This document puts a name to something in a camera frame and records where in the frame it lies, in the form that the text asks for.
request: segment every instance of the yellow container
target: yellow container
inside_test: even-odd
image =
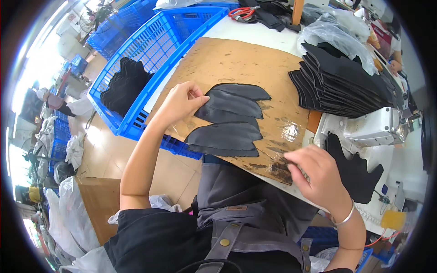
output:
[[[381,227],[401,230],[407,217],[406,212],[388,210],[381,219]]]

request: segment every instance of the black shirt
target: black shirt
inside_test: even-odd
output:
[[[185,213],[158,208],[121,211],[117,234],[104,244],[117,273],[175,273],[203,260],[211,250],[212,225],[198,229],[196,218]],[[260,253],[231,252],[228,260],[238,264],[244,273],[301,272],[300,263],[282,251]],[[198,266],[184,273],[196,272]],[[237,272],[225,264],[221,273]],[[349,269],[332,273],[352,273]]]

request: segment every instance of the scissors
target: scissors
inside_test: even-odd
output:
[[[256,7],[239,7],[234,10],[231,10],[228,13],[228,16],[231,17],[233,20],[236,20],[238,22],[244,22],[244,23],[250,23],[254,21],[256,18],[252,18],[252,15],[255,10],[261,8],[261,6]]]

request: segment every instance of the apron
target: apron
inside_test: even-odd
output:
[[[376,37],[378,38],[378,42],[380,44],[380,48],[378,48],[378,52],[388,60],[390,57],[390,46],[392,44],[392,36],[385,33],[381,28],[377,27],[372,23],[372,28],[375,31]]]
[[[312,240],[302,239],[300,247],[296,241],[317,208],[238,167],[214,163],[202,164],[197,199],[199,228],[213,224],[211,251],[205,259],[227,259],[230,252],[283,251],[299,261],[302,272],[310,272]],[[279,204],[293,213],[287,214]],[[223,265],[205,263],[197,272],[219,273]]]

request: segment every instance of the silver bracelet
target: silver bracelet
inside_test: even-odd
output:
[[[334,221],[334,217],[331,215],[331,221],[334,223],[334,225],[335,226],[339,226],[339,225],[342,225],[342,224],[344,224],[344,223],[346,223],[350,218],[351,218],[351,216],[352,216],[352,213],[354,212],[354,208],[355,208],[355,201],[351,198],[351,200],[352,200],[352,209],[350,210],[350,212],[349,212],[349,215],[346,217],[346,219],[344,219],[342,222],[340,222],[340,223],[336,223],[335,221]]]

